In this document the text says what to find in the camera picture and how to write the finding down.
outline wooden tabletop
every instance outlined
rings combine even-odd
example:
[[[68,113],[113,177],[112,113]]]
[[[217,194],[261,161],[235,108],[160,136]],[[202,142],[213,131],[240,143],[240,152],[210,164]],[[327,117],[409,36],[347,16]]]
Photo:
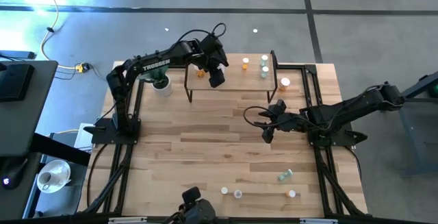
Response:
[[[334,65],[316,66],[323,102],[341,101]],[[277,92],[272,102],[284,99],[288,111],[298,112],[306,105],[300,72],[277,73],[278,79],[290,78],[291,86],[286,92]],[[148,84],[143,91],[141,138],[133,151],[123,215],[169,216],[183,203],[181,193],[198,186],[218,216],[323,216],[315,158],[306,134],[275,131],[274,140],[268,145],[261,138],[262,130],[242,118],[248,106],[267,107],[266,93],[202,91],[189,103],[183,87],[184,70],[170,69],[168,75],[173,89],[169,97],[157,97]],[[313,88],[310,89],[315,103]],[[131,113],[135,91],[132,96]],[[103,112],[111,106],[108,92]],[[257,112],[251,110],[248,118],[262,121]],[[93,150],[90,165],[99,148]],[[91,200],[107,183],[113,152],[114,145],[108,145],[97,160]],[[367,212],[354,157],[343,147],[333,147],[333,157],[340,185],[356,206]],[[287,169],[294,174],[279,182],[277,176]],[[229,189],[227,195],[221,194],[222,187]],[[234,190],[241,190],[243,197],[235,199]],[[294,198],[285,196],[289,190],[296,191]],[[333,191],[330,187],[328,191],[334,210]],[[85,208],[86,187],[83,187],[78,210]]]
[[[272,56],[269,53],[266,66],[269,68],[266,78],[261,78],[261,56],[262,53],[228,53],[229,66],[225,68],[225,83],[212,88],[208,81],[209,73],[204,77],[196,76],[193,65],[188,68],[187,89],[189,90],[260,90],[271,91],[275,89],[274,65]],[[242,69],[243,58],[248,58],[248,68]]]

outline white cup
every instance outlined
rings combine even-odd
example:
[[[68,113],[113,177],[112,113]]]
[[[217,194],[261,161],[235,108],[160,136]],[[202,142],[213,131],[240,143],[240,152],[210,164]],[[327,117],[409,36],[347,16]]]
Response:
[[[50,186],[59,184],[60,178],[55,173],[43,172],[38,176],[38,182],[42,184],[43,190],[47,190]]]

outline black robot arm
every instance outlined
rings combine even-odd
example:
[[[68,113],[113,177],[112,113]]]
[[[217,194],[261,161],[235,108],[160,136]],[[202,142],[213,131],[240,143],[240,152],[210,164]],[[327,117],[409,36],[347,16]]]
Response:
[[[112,123],[119,134],[129,134],[133,130],[127,114],[127,97],[138,75],[169,64],[194,64],[205,72],[210,72],[211,87],[215,88],[225,82],[223,72],[218,69],[219,64],[228,66],[222,43],[213,32],[206,33],[207,36],[202,41],[178,40],[167,50],[126,60],[107,75],[106,79],[115,102]]]
[[[345,126],[362,116],[375,112],[399,110],[404,103],[404,98],[397,87],[385,83],[380,86],[370,86],[357,97],[336,103],[334,105],[317,105],[303,108],[299,114],[286,112],[286,104],[278,100],[268,109],[262,107],[249,107],[244,112],[245,120],[256,127],[263,129],[262,138],[266,143],[271,143],[274,138],[274,129],[283,132],[307,132],[309,142],[315,146],[332,145],[334,136],[349,137],[350,142],[338,145],[354,145],[367,136],[359,132],[346,129]],[[262,108],[260,116],[267,117],[270,123],[251,123],[246,118],[246,111],[251,108]]]

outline concrete floor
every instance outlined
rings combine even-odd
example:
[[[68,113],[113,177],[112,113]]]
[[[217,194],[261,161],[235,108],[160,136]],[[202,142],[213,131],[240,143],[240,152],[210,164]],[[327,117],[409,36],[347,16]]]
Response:
[[[437,10],[436,0],[311,0],[313,9]],[[303,9],[303,0],[58,0],[60,5],[144,8]],[[0,0],[0,5],[52,4]],[[39,52],[54,13],[0,12],[2,49]],[[107,73],[114,60],[169,47],[183,32],[227,24],[221,41],[229,53],[274,49],[282,62],[315,62],[305,14],[68,13],[45,49],[60,64],[90,62]],[[438,69],[436,16],[315,16],[322,59],[334,63],[343,98],[389,81],[404,90]],[[106,83],[92,73],[55,80],[37,131],[79,127],[101,113]],[[353,123],[369,136],[357,146],[370,214],[437,223],[438,174],[402,177],[412,151],[397,113],[374,113]]]

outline orange object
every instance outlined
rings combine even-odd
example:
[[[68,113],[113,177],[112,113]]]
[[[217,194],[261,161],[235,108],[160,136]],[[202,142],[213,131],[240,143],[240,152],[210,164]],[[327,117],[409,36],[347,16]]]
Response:
[[[205,75],[205,71],[204,70],[200,70],[200,71],[196,72],[196,76],[198,76],[198,77],[204,77],[204,75]]]

